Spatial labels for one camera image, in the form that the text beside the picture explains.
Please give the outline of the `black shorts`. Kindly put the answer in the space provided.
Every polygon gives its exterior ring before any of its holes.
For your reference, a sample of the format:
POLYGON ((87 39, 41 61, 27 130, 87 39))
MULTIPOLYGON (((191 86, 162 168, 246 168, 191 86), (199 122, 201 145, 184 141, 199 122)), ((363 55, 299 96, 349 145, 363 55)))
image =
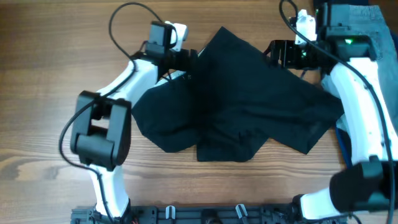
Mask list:
POLYGON ((245 162, 268 139, 307 154, 343 106, 221 27, 192 70, 147 90, 132 115, 165 152, 195 146, 200 162, 245 162))

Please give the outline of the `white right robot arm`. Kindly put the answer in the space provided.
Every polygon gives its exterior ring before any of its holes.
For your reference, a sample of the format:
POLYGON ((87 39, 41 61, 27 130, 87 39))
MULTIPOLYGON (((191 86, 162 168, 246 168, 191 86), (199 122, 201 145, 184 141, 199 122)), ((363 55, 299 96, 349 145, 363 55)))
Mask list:
POLYGON ((317 222, 385 211, 391 222, 397 209, 397 134, 382 96, 370 37, 274 40, 266 54, 285 68, 326 72, 323 86, 341 100, 351 140, 351 167, 335 174, 327 188, 297 196, 290 219, 317 222))

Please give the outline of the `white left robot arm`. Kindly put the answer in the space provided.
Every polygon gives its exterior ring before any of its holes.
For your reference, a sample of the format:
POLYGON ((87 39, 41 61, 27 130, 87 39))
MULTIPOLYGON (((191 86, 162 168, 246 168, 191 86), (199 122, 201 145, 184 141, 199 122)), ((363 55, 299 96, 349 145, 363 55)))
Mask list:
POLYGON ((70 149, 79 167, 90 172, 96 205, 95 223, 133 223, 122 165, 131 147, 131 125, 167 152, 195 144, 187 75, 198 62, 196 50, 170 49, 163 55, 137 52, 126 69, 107 87, 78 95, 70 149))

